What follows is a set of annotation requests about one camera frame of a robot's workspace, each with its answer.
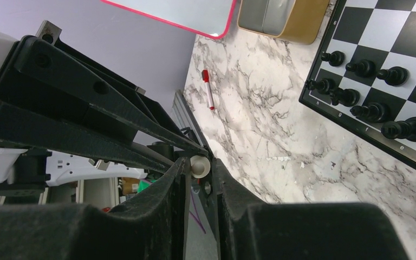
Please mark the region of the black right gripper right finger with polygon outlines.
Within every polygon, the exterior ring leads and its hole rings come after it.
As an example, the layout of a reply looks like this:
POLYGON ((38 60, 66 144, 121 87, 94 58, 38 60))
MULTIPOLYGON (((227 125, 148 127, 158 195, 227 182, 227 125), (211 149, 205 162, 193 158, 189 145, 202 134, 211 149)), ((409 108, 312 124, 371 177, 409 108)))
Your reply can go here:
POLYGON ((212 173, 220 259, 408 259, 376 205, 269 204, 236 181, 220 159, 212 173))

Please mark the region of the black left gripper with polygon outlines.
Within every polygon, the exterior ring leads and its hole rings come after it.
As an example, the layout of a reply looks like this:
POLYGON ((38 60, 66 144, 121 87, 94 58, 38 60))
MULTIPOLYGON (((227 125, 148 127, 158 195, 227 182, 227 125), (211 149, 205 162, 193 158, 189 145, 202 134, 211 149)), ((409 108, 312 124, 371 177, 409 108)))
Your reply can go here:
MULTIPOLYGON (((17 40, 0 32, 0 72, 17 40)), ((47 41, 26 36, 18 45, 14 68, 25 78, 31 107, 120 142, 146 133, 175 147, 206 156, 207 150, 183 135, 157 102, 47 41)), ((17 159, 25 148, 0 148, 0 184, 15 183, 17 159)))

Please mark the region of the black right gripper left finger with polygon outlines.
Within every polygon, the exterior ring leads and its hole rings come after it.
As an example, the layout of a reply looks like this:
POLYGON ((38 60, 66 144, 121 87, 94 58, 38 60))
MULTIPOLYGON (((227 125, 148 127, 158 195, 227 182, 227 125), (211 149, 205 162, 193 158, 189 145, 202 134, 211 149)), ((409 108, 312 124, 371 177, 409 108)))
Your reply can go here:
POLYGON ((0 259, 184 259, 190 160, 104 212, 88 204, 0 206, 0 259))

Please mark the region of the white chess piece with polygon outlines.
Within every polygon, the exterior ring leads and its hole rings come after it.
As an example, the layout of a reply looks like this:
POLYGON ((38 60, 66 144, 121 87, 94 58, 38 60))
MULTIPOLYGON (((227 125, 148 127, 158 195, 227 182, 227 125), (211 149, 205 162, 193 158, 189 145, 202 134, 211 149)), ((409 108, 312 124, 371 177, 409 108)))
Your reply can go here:
POLYGON ((190 158, 191 174, 196 179, 201 179, 209 174, 211 163, 207 157, 194 155, 190 158))

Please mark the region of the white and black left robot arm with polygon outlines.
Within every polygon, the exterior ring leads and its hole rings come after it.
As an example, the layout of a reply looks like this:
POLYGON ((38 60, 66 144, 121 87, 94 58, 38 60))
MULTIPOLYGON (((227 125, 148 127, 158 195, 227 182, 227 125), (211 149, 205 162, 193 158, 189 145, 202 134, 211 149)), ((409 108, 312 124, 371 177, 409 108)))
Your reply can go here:
POLYGON ((188 157, 208 155, 159 103, 64 43, 60 32, 48 22, 20 40, 0 32, 0 148, 51 152, 49 186, 166 172, 174 157, 137 143, 138 132, 188 157))

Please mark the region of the red capped marker pen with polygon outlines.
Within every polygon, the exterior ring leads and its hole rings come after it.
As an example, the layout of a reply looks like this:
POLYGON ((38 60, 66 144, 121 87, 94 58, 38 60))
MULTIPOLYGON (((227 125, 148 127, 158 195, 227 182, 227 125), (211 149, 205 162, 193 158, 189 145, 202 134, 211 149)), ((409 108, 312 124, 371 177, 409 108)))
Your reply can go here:
POLYGON ((209 109, 214 110, 215 106, 214 106, 214 103, 213 103, 213 97, 212 97, 212 92, 211 92, 210 78, 209 78, 208 70, 204 69, 201 72, 201 75, 202 75, 202 79, 205 83, 206 95, 207 95, 207 100, 208 100, 208 103, 209 103, 209 109))

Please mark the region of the pink framed whiteboard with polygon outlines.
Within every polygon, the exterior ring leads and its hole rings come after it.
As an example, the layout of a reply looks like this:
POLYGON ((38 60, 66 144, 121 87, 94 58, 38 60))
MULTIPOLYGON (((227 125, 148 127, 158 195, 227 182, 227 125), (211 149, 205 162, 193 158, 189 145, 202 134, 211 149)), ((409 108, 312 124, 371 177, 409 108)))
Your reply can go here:
POLYGON ((234 0, 115 0, 105 3, 213 40, 229 29, 234 0))

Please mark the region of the black and white chessboard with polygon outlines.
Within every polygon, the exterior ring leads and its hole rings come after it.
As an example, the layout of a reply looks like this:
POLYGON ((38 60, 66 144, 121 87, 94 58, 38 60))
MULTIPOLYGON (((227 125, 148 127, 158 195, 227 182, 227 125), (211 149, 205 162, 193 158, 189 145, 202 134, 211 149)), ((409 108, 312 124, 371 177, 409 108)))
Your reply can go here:
MULTIPOLYGON (((391 117, 404 121, 416 116, 416 1, 337 1, 307 80, 333 79, 336 88, 355 89, 360 98, 355 106, 384 103, 391 117), (320 60, 322 53, 341 51, 343 64, 332 67, 320 60), (376 65, 371 77, 358 77, 346 71, 349 62, 370 60, 376 65), (407 81, 389 86, 376 77, 381 69, 400 66, 408 70, 407 81)), ((389 155, 416 169, 416 142, 387 139, 382 123, 371 123, 350 113, 352 107, 333 106, 329 95, 305 86, 300 103, 325 116, 346 130, 368 141, 389 155)))

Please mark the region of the aluminium extrusion rail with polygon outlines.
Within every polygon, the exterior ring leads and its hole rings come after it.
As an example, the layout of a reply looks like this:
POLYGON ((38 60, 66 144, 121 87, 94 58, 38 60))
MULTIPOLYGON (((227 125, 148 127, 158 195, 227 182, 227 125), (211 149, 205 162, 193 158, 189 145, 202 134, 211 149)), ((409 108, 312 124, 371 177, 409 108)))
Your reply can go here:
POLYGON ((171 117, 182 131, 183 135, 201 146, 208 146, 208 143, 183 96, 182 90, 177 90, 175 92, 171 117))

